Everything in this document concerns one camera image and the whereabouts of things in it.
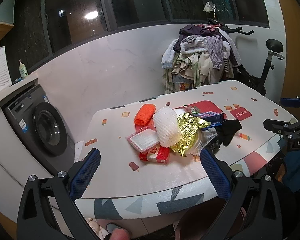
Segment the gold foil wrapper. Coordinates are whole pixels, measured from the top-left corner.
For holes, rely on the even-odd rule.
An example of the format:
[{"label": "gold foil wrapper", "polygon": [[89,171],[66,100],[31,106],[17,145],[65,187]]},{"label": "gold foil wrapper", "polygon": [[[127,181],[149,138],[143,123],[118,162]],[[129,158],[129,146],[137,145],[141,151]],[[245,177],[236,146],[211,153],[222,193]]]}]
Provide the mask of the gold foil wrapper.
[{"label": "gold foil wrapper", "polygon": [[177,119],[178,127],[181,130],[181,140],[174,146],[171,146],[171,149],[179,153],[181,157],[185,157],[185,151],[190,149],[195,142],[197,130],[205,128],[211,123],[189,113],[181,114],[177,116]]}]

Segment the soap bottle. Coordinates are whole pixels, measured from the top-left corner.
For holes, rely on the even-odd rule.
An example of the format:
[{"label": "soap bottle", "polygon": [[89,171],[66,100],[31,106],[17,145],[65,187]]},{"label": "soap bottle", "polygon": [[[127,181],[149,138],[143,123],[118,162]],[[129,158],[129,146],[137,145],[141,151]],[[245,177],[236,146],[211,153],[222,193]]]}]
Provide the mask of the soap bottle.
[{"label": "soap bottle", "polygon": [[21,60],[19,60],[19,63],[20,63],[19,72],[20,72],[21,78],[25,79],[28,76],[28,71],[27,71],[26,65],[23,64],[21,62]]}]

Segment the metal screw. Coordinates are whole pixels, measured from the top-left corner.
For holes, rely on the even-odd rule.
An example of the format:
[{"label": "metal screw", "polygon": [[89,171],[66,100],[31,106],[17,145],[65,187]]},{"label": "metal screw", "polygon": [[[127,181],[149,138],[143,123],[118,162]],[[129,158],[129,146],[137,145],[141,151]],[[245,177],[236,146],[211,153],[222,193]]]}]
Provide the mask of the metal screw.
[{"label": "metal screw", "polygon": [[65,171],[59,171],[58,177],[63,178],[67,173]]},{"label": "metal screw", "polygon": [[36,176],[35,176],[35,175],[31,175],[31,176],[29,177],[29,181],[34,181],[34,180],[35,180],[35,178],[36,178]]},{"label": "metal screw", "polygon": [[271,177],[270,177],[269,175],[266,175],[266,176],[265,176],[265,180],[266,180],[266,181],[271,181]]},{"label": "metal screw", "polygon": [[235,171],[234,175],[238,178],[241,178],[243,176],[243,173],[241,171]]}]

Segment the blue gripper pad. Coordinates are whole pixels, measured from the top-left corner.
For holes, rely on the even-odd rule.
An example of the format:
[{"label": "blue gripper pad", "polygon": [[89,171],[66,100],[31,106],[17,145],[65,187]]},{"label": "blue gripper pad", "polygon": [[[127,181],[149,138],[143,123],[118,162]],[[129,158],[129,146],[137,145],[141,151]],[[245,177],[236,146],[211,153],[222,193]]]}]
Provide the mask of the blue gripper pad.
[{"label": "blue gripper pad", "polygon": [[69,195],[72,201],[81,198],[90,183],[94,173],[100,165],[101,155],[98,149],[94,149],[90,157],[79,169],[71,181]]},{"label": "blue gripper pad", "polygon": [[300,99],[299,98],[281,98],[280,104],[285,107],[300,107]]},{"label": "blue gripper pad", "polygon": [[219,198],[223,198],[228,201],[231,197],[230,182],[211,154],[205,148],[201,150],[200,162],[212,182]]}]

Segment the bike seat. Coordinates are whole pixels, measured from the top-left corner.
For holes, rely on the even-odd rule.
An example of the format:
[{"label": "bike seat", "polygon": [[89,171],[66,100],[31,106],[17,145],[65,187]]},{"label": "bike seat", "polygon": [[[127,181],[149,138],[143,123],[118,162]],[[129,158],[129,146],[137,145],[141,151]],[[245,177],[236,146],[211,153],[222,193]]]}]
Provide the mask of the bike seat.
[{"label": "bike seat", "polygon": [[283,45],[280,41],[269,39],[266,41],[266,46],[269,50],[272,50],[273,52],[283,52]]}]

